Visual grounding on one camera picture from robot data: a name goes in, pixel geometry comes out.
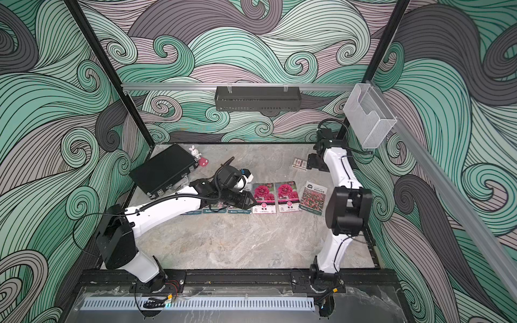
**transparent acrylic box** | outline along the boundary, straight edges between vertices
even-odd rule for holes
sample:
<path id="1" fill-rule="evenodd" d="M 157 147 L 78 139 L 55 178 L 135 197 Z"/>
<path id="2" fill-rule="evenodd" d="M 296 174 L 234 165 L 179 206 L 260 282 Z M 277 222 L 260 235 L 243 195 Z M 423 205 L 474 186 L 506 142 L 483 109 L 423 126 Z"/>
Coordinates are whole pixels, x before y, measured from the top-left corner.
<path id="1" fill-rule="evenodd" d="M 343 109 L 364 149 L 377 148 L 397 122 L 379 88 L 358 83 Z"/>

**ventilation grille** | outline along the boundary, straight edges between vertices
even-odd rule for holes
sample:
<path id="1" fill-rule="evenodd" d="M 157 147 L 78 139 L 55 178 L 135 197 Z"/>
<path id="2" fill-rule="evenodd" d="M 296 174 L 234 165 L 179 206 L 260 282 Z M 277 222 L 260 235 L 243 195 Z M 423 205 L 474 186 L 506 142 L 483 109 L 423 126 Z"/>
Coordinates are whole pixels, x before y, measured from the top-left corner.
<path id="1" fill-rule="evenodd" d="M 145 309 L 149 297 L 137 297 L 139 307 L 146 311 L 315 311 L 314 300 L 307 297 L 192 297 L 167 304 L 165 308 Z M 82 311 L 138 310 L 133 297 L 87 297 Z"/>

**gray marble surface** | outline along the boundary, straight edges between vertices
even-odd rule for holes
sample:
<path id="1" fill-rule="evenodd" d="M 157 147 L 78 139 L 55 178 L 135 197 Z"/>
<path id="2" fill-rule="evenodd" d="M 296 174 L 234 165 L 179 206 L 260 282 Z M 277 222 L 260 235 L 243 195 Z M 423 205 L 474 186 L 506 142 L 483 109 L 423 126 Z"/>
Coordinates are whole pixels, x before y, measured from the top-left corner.
<path id="1" fill-rule="evenodd" d="M 158 145 L 153 156 L 168 145 Z M 191 145 L 182 145 L 186 150 Z M 253 182 L 294 180 L 299 196 L 310 181 L 329 189 L 333 184 L 329 173 L 303 171 L 291 165 L 295 157 L 307 159 L 313 145 L 197 145 L 209 160 L 198 167 L 189 180 L 210 177 L 221 163 L 234 156 L 232 166 L 248 168 Z M 136 189 L 131 206 L 150 202 Z M 155 255 L 164 268 L 308 268 L 321 250 L 327 233 L 325 218 L 306 211 L 275 214 L 194 214 L 181 215 L 143 234 L 136 240 L 138 248 Z M 356 238 L 364 242 L 362 236 Z M 371 268 L 368 247 L 353 241 L 346 251 L 342 268 Z"/>

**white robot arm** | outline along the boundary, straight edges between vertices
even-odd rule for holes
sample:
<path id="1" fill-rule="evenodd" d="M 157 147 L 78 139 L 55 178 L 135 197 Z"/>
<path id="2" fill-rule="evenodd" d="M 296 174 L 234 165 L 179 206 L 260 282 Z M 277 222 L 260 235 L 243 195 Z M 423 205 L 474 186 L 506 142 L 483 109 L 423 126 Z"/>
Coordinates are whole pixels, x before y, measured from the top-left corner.
<path id="1" fill-rule="evenodd" d="M 334 139 L 330 129 L 318 129 L 316 135 L 316 154 L 309 155 L 308 164 L 330 172 L 335 188 L 325 210 L 329 231 L 311 268 L 313 278 L 320 276 L 328 280 L 339 272 L 341 260 L 353 237 L 367 225 L 372 193 L 357 180 L 348 160 L 348 152 L 355 150 L 347 147 L 344 141 Z"/>
<path id="2" fill-rule="evenodd" d="M 115 205 L 107 210 L 112 215 L 101 218 L 95 238 L 107 269 L 125 269 L 135 275 L 149 290 L 159 291 L 166 279 L 165 272 L 154 257 L 138 250 L 135 238 L 152 227 L 180 214 L 221 201 L 241 209 L 256 205 L 250 192 L 244 191 L 253 179 L 249 170 L 229 166 L 233 158 L 221 166 L 214 179 L 198 179 L 173 195 L 148 204 L 122 210 Z"/>

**black cable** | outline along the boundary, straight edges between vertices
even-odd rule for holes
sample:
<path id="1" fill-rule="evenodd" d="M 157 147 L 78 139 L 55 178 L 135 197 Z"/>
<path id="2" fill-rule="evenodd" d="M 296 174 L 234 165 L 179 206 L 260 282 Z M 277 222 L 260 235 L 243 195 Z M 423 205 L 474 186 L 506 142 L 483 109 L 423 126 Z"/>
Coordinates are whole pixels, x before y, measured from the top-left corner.
<path id="1" fill-rule="evenodd" d="M 354 241 L 357 241 L 359 243 L 362 243 L 362 244 L 368 244 L 367 242 L 362 242 L 360 240 L 357 240 L 357 239 L 354 239 L 352 236 L 348 236 L 350 239 L 354 240 Z"/>
<path id="2" fill-rule="evenodd" d="M 137 288 L 136 288 L 136 287 L 137 287 L 137 285 L 138 285 L 138 279 L 136 279 L 136 282 L 135 282 L 135 284 L 134 284 L 134 294 L 133 294 L 133 296 L 134 296 L 134 304 L 136 305 L 136 308 L 138 309 L 138 311 L 140 312 L 140 314 L 142 314 L 142 316 L 143 316 L 143 317 L 144 317 L 144 319 L 145 319 L 145 314 L 144 314 L 144 312 L 142 312 L 142 310 L 140 309 L 140 306 L 138 306 L 138 302 L 136 301 L 136 291 L 137 291 Z"/>
<path id="3" fill-rule="evenodd" d="M 323 123 L 328 122 L 328 121 L 338 122 L 338 123 L 340 123 L 342 126 L 344 126 L 344 127 L 345 127 L 345 129 L 346 129 L 345 135 L 347 136 L 347 140 L 348 140 L 348 126 L 345 124 L 345 122 L 344 122 L 344 121 L 341 121 L 341 120 L 339 120 L 339 119 L 332 119 L 332 118 L 323 119 L 323 120 L 321 120 L 321 121 L 320 121 L 320 123 L 318 124 L 318 129 L 321 129 L 321 128 L 322 128 Z"/>
<path id="4" fill-rule="evenodd" d="M 213 213 L 218 213 L 218 212 L 221 212 L 222 210 L 225 210 L 228 206 L 225 206 L 225 207 L 222 207 L 220 209 L 217 209 L 217 210 L 212 210 L 212 204 L 208 204 L 208 209 L 210 211 L 212 211 Z"/>
<path id="5" fill-rule="evenodd" d="M 73 227 L 72 227 L 72 241 L 73 243 L 77 246 L 77 248 L 81 249 L 83 252 L 85 252 L 86 254 L 90 255 L 90 256 L 93 256 L 93 257 L 97 257 L 97 258 L 100 258 L 100 255 L 94 255 L 92 253 L 89 253 L 87 252 L 86 250 L 84 250 L 80 245 L 79 243 L 77 242 L 77 240 L 75 239 L 75 229 L 77 228 L 77 224 L 79 223 L 79 220 L 85 218 L 85 217 L 89 217 L 89 216 L 94 216 L 94 215 L 104 215 L 104 216 L 112 216 L 112 217 L 123 217 L 123 216 L 131 216 L 133 214 L 137 214 L 138 212 L 135 212 L 135 213 L 131 213 L 131 214 L 109 214 L 109 213 L 104 213 L 104 212 L 94 212 L 94 213 L 90 213 L 90 214 L 85 214 L 83 216 L 80 216 L 78 217 L 74 224 L 73 224 Z"/>
<path id="6" fill-rule="evenodd" d="M 334 256 L 334 261 L 332 262 L 332 264 L 334 265 L 334 270 L 336 271 L 336 273 L 339 273 L 339 270 L 336 268 L 336 259 L 338 258 L 339 250 L 341 249 L 341 245 L 343 244 L 343 242 L 345 240 L 348 240 L 349 238 L 351 238 L 351 236 L 348 236 L 348 238 L 345 238 L 345 239 L 341 240 L 341 243 L 339 244 L 338 250 L 336 251 L 336 255 Z"/>
<path id="7" fill-rule="evenodd" d="M 217 197 L 204 197 L 204 196 L 200 196 L 200 195 L 197 195 L 197 194 L 190 194 L 190 193 L 173 194 L 173 195 L 169 195 L 169 196 L 163 197 L 161 199 L 157 199 L 156 201 L 152 201 L 151 203 L 148 203 L 148 204 L 142 206 L 140 208 L 140 212 L 143 212 L 143 211 L 147 210 L 148 208 L 150 208 L 150 207 L 152 207 L 154 205 L 157 205 L 159 203 L 168 201 L 170 199 L 180 198 L 180 197 L 198 198 L 198 199 L 202 199 L 204 201 L 218 201 L 221 198 L 221 196 L 222 196 L 222 190 L 221 190 L 221 188 L 219 186 L 219 179 L 217 178 L 217 175 L 219 175 L 219 172 L 221 171 L 223 166 L 229 165 L 234 159 L 235 159 L 235 157 L 231 157 L 230 159 L 228 159 L 224 164 L 221 165 L 221 167 L 219 167 L 219 169 L 217 169 L 216 173 L 214 174 L 214 184 L 215 184 L 217 192 L 218 192 L 218 196 Z"/>

